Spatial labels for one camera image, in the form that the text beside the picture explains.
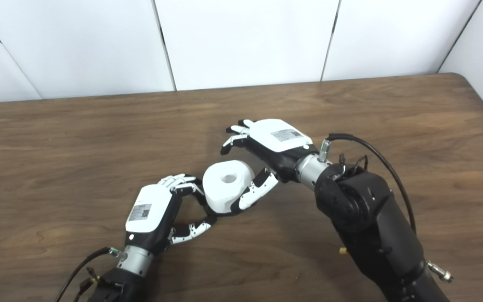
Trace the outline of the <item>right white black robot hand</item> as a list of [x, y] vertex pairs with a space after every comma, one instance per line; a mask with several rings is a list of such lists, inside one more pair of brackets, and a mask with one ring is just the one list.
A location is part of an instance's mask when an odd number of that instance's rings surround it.
[[227, 155], [236, 146], [266, 164], [231, 204], [234, 215], [251, 208], [278, 183], [298, 182], [298, 163], [318, 153], [309, 136], [281, 119], [241, 119], [237, 125], [226, 128], [226, 133], [231, 136], [223, 143], [221, 155]]

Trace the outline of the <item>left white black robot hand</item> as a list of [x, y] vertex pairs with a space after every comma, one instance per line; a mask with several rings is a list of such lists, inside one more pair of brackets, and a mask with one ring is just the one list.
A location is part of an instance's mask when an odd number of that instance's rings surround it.
[[201, 184], [199, 178], [182, 173], [142, 187], [125, 224], [125, 245], [158, 256], [170, 245], [190, 241], [209, 230], [217, 222], [217, 216], [209, 213], [198, 222], [174, 224], [183, 197], [193, 195], [203, 208], [207, 205]]

